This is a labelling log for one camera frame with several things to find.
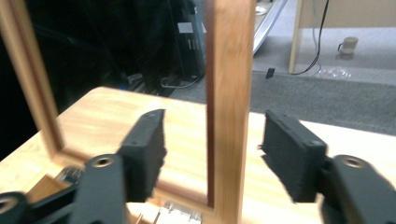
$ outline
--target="cup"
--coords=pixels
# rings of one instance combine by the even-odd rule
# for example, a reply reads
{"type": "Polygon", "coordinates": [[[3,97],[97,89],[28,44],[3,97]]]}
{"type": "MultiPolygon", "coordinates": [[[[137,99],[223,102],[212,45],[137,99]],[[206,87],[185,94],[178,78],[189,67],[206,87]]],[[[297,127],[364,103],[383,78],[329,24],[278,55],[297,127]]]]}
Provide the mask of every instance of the cup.
{"type": "Polygon", "coordinates": [[[342,54],[353,54],[359,39],[355,36],[349,36],[344,39],[344,42],[338,45],[338,51],[342,54]]]}

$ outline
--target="wooden picture frame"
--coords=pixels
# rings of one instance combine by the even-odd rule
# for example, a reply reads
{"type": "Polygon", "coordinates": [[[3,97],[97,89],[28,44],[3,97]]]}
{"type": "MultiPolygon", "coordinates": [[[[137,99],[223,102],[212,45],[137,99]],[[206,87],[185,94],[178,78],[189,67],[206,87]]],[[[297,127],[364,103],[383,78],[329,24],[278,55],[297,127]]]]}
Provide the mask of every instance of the wooden picture frame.
{"type": "MultiPolygon", "coordinates": [[[[239,223],[244,188],[256,1],[205,0],[207,203],[161,195],[203,212],[205,223],[239,223]]],[[[1,35],[52,158],[89,158],[65,148],[47,74],[24,0],[0,0],[1,35]]]]}

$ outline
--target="black plastic part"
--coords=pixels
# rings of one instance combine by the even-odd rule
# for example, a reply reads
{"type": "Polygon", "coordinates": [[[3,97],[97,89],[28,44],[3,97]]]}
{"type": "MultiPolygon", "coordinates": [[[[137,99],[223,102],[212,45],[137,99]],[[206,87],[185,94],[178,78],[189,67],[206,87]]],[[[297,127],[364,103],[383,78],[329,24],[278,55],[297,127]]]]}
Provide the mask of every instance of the black plastic part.
{"type": "Polygon", "coordinates": [[[162,109],[144,114],[117,152],[124,160],[128,202],[145,202],[157,182],[166,155],[163,115],[162,109]]]}
{"type": "Polygon", "coordinates": [[[267,75],[265,76],[265,79],[270,79],[271,77],[274,76],[275,68],[268,68],[267,75]]]}
{"type": "Polygon", "coordinates": [[[127,223],[123,178],[119,155],[105,154],[89,160],[69,223],[127,223]]]}
{"type": "Polygon", "coordinates": [[[29,222],[29,224],[68,224],[70,214],[73,211],[75,204],[70,203],[65,207],[62,207],[55,212],[49,214],[48,216],[41,218],[39,220],[29,222]]]}
{"type": "Polygon", "coordinates": [[[0,223],[26,223],[28,213],[29,204],[26,197],[21,192],[0,194],[0,223]]]}
{"type": "Polygon", "coordinates": [[[58,210],[61,210],[62,208],[73,203],[77,188],[78,185],[71,185],[67,189],[63,189],[41,201],[38,201],[37,203],[33,203],[31,205],[31,209],[32,209],[31,218],[33,218],[34,220],[44,219],[48,215],[55,213],[58,210]]]}
{"type": "Polygon", "coordinates": [[[331,206],[325,198],[321,206],[322,220],[324,224],[345,224],[347,223],[341,210],[331,206]]]}
{"type": "Polygon", "coordinates": [[[263,156],[295,203],[316,199],[326,144],[297,119],[266,111],[263,156]]]}
{"type": "Polygon", "coordinates": [[[348,224],[396,223],[396,191],[362,159],[339,155],[331,183],[348,224]]]}

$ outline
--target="gray carpet floor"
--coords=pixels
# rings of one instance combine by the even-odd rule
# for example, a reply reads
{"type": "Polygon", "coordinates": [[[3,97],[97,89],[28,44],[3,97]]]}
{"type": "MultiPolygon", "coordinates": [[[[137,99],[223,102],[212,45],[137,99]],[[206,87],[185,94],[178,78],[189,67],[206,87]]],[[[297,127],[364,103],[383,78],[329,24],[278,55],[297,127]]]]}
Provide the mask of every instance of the gray carpet floor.
{"type": "MultiPolygon", "coordinates": [[[[396,28],[326,28],[318,64],[308,73],[265,79],[268,68],[289,70],[297,1],[289,0],[271,33],[253,58],[251,111],[271,109],[297,119],[375,133],[396,135],[396,28]],[[353,58],[340,58],[337,46],[349,35],[360,41],[353,58]],[[332,69],[347,77],[335,76],[332,69]]],[[[315,57],[312,29],[303,29],[295,71],[303,71],[315,57]]],[[[205,103],[205,80],[171,98],[205,103]]]]}
{"type": "MultiPolygon", "coordinates": [[[[205,103],[205,79],[171,98],[205,103]]],[[[297,119],[396,135],[396,86],[316,77],[252,75],[253,112],[274,110],[297,119]]]]}

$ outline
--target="wooden table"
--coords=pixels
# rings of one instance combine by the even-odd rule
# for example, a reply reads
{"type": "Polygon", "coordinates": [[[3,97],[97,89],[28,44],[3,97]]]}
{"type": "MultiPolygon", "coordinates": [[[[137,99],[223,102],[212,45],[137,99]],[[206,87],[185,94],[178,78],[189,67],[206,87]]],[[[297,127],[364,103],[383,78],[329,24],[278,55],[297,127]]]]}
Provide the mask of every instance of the wooden table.
{"type": "MultiPolygon", "coordinates": [[[[90,91],[58,117],[68,148],[90,155],[114,153],[138,118],[164,108],[168,155],[161,181],[206,194],[205,105],[127,91],[90,91]]],[[[318,204],[293,204],[260,157],[264,115],[250,113],[243,223],[319,223],[318,204]]],[[[303,122],[329,145],[329,156],[349,154],[369,161],[396,185],[396,137],[303,122]]],[[[0,162],[0,192],[29,191],[62,165],[50,161],[40,133],[0,162]]]]}

